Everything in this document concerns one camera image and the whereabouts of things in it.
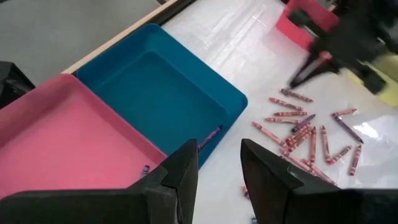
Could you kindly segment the large pink plastic bin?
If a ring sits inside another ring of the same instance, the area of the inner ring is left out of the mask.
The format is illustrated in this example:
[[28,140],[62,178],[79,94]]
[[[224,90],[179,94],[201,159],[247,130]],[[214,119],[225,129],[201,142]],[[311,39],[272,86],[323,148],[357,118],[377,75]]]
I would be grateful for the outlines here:
[[0,109],[0,199],[29,190],[126,188],[164,159],[72,75]]

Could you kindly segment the yellow plastic bin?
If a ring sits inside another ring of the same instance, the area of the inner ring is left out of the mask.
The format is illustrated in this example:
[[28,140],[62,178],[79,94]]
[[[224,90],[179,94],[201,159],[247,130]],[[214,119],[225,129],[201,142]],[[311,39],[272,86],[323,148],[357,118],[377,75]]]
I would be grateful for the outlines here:
[[386,81],[383,91],[372,94],[358,76],[351,70],[347,70],[345,77],[351,82],[361,101],[368,104],[382,107],[390,107],[398,110],[398,55],[387,53],[378,57],[375,61],[363,63],[371,67],[377,74]]

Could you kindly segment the small red plastic bin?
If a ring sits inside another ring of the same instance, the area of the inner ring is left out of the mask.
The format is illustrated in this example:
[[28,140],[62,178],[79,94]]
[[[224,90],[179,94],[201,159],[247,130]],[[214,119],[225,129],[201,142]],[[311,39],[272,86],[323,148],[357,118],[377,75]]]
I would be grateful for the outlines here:
[[290,0],[275,26],[281,33],[305,50],[311,44],[313,36],[288,19],[294,9],[303,9],[309,15],[309,18],[324,31],[330,30],[338,22],[338,17],[322,6],[318,0]]

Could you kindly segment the blue plastic bin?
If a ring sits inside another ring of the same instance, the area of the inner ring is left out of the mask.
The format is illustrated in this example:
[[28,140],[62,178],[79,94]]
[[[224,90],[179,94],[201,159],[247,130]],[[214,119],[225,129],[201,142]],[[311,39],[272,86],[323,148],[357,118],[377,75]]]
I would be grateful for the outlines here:
[[241,91],[157,24],[135,30],[76,77],[166,155],[215,132],[200,164],[248,105]]

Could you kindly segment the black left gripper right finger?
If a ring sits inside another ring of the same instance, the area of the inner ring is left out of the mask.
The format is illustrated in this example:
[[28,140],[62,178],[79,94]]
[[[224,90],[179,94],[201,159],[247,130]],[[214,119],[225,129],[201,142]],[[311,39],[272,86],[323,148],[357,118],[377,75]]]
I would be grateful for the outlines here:
[[340,189],[250,139],[241,165],[258,224],[398,224],[398,189]]

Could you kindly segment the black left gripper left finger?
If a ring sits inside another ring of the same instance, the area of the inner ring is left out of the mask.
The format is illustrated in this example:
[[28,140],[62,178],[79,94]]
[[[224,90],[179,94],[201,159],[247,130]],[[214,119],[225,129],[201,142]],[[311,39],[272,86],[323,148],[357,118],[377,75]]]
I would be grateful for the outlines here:
[[25,191],[0,200],[0,224],[192,224],[198,145],[189,139],[126,189]]

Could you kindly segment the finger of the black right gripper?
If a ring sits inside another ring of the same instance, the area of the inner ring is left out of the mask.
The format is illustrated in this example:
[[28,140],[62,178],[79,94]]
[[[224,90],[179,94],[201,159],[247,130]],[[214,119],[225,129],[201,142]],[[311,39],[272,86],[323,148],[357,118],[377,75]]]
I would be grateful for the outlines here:
[[364,87],[372,94],[380,93],[386,86],[386,81],[367,65],[360,66],[358,78],[363,82]]
[[289,88],[297,88],[328,72],[339,72],[339,66],[335,65],[332,55],[329,52],[311,53],[290,79]]

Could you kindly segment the purple crayon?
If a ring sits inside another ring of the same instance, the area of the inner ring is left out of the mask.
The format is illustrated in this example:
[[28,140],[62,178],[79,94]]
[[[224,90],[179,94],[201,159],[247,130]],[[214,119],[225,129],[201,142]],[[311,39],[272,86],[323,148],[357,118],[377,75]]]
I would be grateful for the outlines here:
[[214,129],[199,145],[198,150],[201,151],[221,130],[223,129],[223,125],[219,125],[216,129]]
[[357,142],[363,144],[363,140],[338,116],[334,116],[333,119]]
[[311,120],[316,117],[316,114],[312,114],[310,116],[308,116],[307,118],[305,118],[304,120],[302,120],[301,122],[299,122],[299,124],[297,124],[294,128],[291,129],[292,133],[296,133],[298,130],[302,129],[304,126],[306,126],[309,122],[311,122]]

